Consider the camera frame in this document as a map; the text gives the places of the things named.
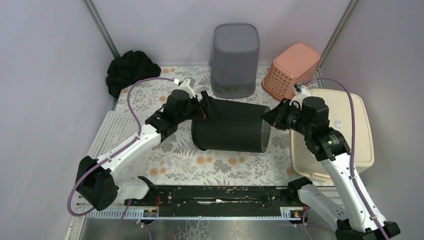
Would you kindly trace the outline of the black round waste bin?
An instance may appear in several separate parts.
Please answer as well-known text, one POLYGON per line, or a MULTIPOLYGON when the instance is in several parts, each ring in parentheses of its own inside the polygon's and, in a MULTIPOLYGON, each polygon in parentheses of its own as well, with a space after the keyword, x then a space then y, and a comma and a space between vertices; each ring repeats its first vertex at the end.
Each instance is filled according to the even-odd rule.
POLYGON ((191 137, 202 150, 264 153, 271 126, 261 116, 270 111, 266 105, 212 99, 219 113, 211 118, 193 120, 191 137))

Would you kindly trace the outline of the pink perforated plastic basket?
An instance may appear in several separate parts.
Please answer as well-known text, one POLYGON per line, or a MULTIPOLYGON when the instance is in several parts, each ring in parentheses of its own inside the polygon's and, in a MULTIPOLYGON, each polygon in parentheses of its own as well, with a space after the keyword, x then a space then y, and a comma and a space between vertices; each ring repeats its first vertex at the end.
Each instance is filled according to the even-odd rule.
POLYGON ((311 46, 297 42, 273 61, 268 74, 261 82, 262 89, 277 101, 292 99, 294 85, 311 80, 321 55, 311 46))

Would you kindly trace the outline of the cream plastic laundry basket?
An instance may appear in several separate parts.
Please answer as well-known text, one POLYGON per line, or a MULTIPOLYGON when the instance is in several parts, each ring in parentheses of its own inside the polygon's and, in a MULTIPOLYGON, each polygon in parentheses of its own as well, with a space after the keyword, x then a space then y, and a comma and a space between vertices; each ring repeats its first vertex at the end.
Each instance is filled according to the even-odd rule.
MULTIPOLYGON (((329 108, 329 126, 341 132, 349 146, 352 145, 352 117, 348 95, 344 91, 332 89, 312 89, 313 97, 324 99, 329 108)), ((372 131, 368 114, 362 98, 351 94, 355 117, 355 150, 354 164, 358 173, 370 168, 375 162, 372 131)), ((292 167, 301 176, 324 184, 332 184, 326 170, 316 161, 315 156, 307 149, 304 136, 290 132, 292 167)))

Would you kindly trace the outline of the grey ribbed waste bin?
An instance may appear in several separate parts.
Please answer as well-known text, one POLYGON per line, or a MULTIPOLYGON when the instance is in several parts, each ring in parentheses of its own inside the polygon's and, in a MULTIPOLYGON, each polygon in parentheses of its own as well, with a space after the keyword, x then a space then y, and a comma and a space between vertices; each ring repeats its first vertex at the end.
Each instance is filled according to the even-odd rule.
POLYGON ((243 99, 256 91, 260 37, 248 23, 218 25, 213 33, 211 90, 222 99, 243 99))

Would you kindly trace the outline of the white perforated plastic basket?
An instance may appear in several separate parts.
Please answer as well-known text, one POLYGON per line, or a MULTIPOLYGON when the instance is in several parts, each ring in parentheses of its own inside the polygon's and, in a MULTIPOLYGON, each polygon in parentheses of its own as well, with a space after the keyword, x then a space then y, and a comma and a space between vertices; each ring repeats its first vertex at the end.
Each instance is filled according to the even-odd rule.
MULTIPOLYGON (((134 134, 137 132, 138 125, 131 114, 109 111, 106 114, 87 155, 96 159, 109 152, 114 153, 114 149, 118 145, 127 139, 132 140, 134 138, 134 134)), ((144 168, 148 163, 149 154, 151 152, 152 149, 150 148, 133 160, 126 161, 123 168, 116 172, 114 179, 129 179, 136 178, 138 176, 145 176, 146 173, 144 168)))

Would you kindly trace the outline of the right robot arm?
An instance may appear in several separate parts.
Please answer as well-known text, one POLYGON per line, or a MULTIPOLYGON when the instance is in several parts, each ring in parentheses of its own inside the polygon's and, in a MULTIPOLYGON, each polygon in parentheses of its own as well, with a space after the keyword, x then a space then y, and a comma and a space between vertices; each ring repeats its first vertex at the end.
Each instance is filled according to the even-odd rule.
POLYGON ((330 127, 329 108, 320 97, 302 102, 283 99, 261 118, 278 130, 293 130, 304 137, 307 149, 330 176, 343 206, 339 206, 306 177, 289 183, 287 201, 312 208, 334 230, 338 240, 389 240, 401 233, 388 221, 368 194, 356 168, 354 152, 343 134, 330 127))

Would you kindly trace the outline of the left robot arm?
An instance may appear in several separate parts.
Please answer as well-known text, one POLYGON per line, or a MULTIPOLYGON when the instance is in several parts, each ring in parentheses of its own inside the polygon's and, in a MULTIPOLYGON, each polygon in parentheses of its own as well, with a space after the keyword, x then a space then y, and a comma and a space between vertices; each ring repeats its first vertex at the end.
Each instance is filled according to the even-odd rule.
POLYGON ((187 120, 211 119, 219 112, 215 99, 206 91, 202 91, 198 99, 185 90, 174 90, 166 103, 130 138, 97 158, 87 155, 81 159, 72 190, 97 211, 107 209, 116 200, 137 199, 144 206, 152 204, 155 192, 143 179, 119 179, 118 173, 174 134, 179 124, 187 120))

